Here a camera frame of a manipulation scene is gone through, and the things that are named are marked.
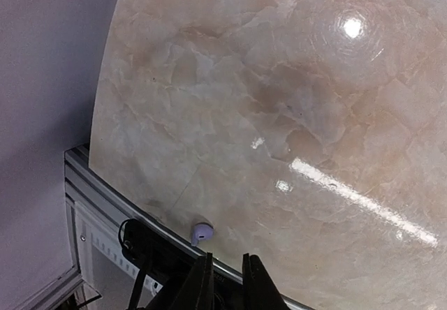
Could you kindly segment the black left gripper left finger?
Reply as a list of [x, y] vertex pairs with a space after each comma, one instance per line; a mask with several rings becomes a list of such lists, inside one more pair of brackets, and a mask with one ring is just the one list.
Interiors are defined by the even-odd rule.
[[188, 275], [171, 278], [145, 309], [213, 309], [213, 256], [199, 256]]

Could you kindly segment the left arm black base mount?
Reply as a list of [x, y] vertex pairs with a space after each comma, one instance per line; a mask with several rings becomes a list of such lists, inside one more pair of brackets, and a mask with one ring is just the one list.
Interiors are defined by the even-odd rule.
[[[205, 255], [190, 256], [137, 219], [123, 221], [118, 240], [125, 259], [138, 268], [128, 309], [145, 309], [147, 306], [139, 305], [147, 277], [161, 283], [162, 288], [174, 276], [186, 277], [196, 259]], [[214, 269], [213, 309], [243, 308], [242, 285]]]

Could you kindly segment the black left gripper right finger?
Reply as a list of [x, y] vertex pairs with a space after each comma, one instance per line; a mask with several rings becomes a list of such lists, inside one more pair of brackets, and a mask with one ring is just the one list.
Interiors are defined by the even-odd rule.
[[281, 294], [257, 255], [248, 253], [242, 259], [244, 309], [288, 309]]

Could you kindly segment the purple earbud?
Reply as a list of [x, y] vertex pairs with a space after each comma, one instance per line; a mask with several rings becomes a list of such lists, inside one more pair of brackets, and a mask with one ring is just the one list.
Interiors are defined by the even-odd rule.
[[214, 235], [214, 228], [208, 223], [197, 223], [192, 227], [191, 246], [198, 246], [199, 242], [209, 240]]

